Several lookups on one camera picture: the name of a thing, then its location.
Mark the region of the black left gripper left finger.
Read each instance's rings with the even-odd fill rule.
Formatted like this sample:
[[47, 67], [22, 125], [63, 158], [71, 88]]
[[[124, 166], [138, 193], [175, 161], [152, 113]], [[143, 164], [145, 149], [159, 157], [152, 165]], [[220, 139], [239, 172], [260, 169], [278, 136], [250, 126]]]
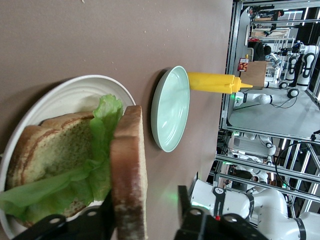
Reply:
[[112, 193], [101, 205], [84, 209], [73, 220], [63, 215], [46, 216], [14, 237], [15, 240], [110, 240], [116, 228]]

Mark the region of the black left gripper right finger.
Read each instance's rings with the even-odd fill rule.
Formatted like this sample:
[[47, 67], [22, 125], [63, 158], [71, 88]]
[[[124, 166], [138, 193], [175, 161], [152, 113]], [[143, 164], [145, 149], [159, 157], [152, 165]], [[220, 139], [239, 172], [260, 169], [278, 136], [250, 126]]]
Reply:
[[192, 207], [185, 185], [178, 186], [182, 223], [176, 240], [265, 240], [266, 237], [241, 216], [230, 213], [216, 220], [199, 208]]

